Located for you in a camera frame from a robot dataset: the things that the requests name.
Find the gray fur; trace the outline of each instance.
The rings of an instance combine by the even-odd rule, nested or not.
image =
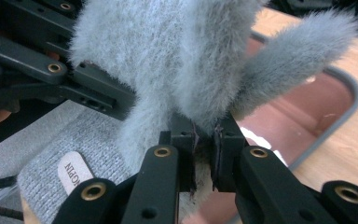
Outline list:
[[[158,143],[159,132],[169,129],[174,111],[210,133],[215,121],[229,109],[249,114],[322,70],[338,59],[356,36],[356,24],[350,17],[333,12],[314,15],[297,28],[281,32],[246,62],[246,40],[255,13],[265,2],[89,0],[86,3],[75,27],[71,62],[97,64],[133,88],[138,97],[117,134],[108,134],[112,136],[109,139],[88,138],[91,142],[109,142],[103,145],[108,144],[110,148],[99,149],[106,152],[99,162],[117,161],[111,166],[100,166],[93,161],[92,169],[100,174],[98,177],[109,177],[118,184],[135,174],[145,151]],[[105,134],[108,130],[114,133],[113,125],[116,125],[106,125],[110,124],[108,120],[95,120],[106,129]],[[68,126],[64,136],[82,132],[81,123],[78,120]],[[46,189],[43,183],[32,183],[44,169],[51,169],[51,164],[55,164],[57,158],[52,161],[50,154],[61,151],[57,148],[77,150],[74,141],[78,139],[59,138],[52,143],[54,150],[45,150],[21,172],[22,194],[28,202],[32,201],[31,207],[43,223],[50,223],[57,204],[63,201],[60,198],[54,203],[48,199],[60,182],[57,176],[49,175],[42,181],[48,182],[52,189]],[[89,146],[82,150],[92,158],[91,152],[96,149]],[[104,169],[123,173],[110,174]],[[181,194],[181,220],[196,210],[212,191],[210,170],[205,162],[198,162],[197,183],[199,190],[193,198],[188,193]]]

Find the stuffed animal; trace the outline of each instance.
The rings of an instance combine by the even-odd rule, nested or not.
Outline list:
[[[79,151],[96,176],[118,184],[139,171],[145,152],[169,130],[173,112],[212,133],[228,111],[249,115],[321,72],[357,36],[351,16],[326,11],[278,33],[246,59],[255,14],[265,3],[87,1],[71,42],[71,63],[98,65],[132,88],[137,100],[122,123],[85,109],[23,168],[21,194],[42,223],[53,220],[66,197],[54,167],[67,151]],[[196,177],[195,194],[180,195],[180,220],[212,191],[202,159]]]

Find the tag with text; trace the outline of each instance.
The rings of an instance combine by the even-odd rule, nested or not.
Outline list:
[[[58,177],[69,195],[75,187],[92,179],[94,175],[80,153],[71,151],[66,153],[58,163]]]

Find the table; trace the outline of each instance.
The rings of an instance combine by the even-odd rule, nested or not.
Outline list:
[[[254,30],[272,36],[288,24],[297,22],[298,18],[264,8],[257,15]],[[358,80],[358,39],[344,57],[333,65]],[[301,183],[317,190],[329,180],[346,180],[358,185],[358,110],[298,166],[294,174]],[[25,223],[37,223],[26,203],[23,204]],[[195,220],[200,223],[202,218],[197,217]]]

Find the fluffy fabric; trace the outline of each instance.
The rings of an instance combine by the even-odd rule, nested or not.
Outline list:
[[[71,62],[97,64],[133,88],[138,99],[117,134],[113,134],[116,123],[108,121],[111,119],[79,117],[63,137],[21,172],[22,194],[42,222],[49,223],[64,200],[63,194],[57,203],[49,199],[51,192],[60,188],[57,176],[43,180],[37,176],[56,164],[57,157],[53,160],[52,154],[81,148],[87,160],[96,153],[101,161],[92,161],[91,169],[98,177],[118,184],[139,171],[145,151],[158,143],[161,131],[169,129],[173,111],[211,133],[215,121],[230,108],[251,113],[337,59],[356,36],[356,25],[347,16],[333,12],[313,15],[297,28],[279,34],[246,62],[246,40],[264,2],[89,0],[75,27]],[[78,133],[95,124],[99,128],[93,131],[93,138]],[[81,137],[69,137],[71,133]],[[87,144],[84,148],[77,142],[84,142],[83,138],[103,147]],[[104,158],[98,156],[101,151],[106,153]],[[111,165],[99,163],[106,161]],[[194,197],[180,195],[180,219],[197,209],[212,191],[208,164],[199,161],[196,172]],[[48,182],[49,187],[33,184],[35,179]]]

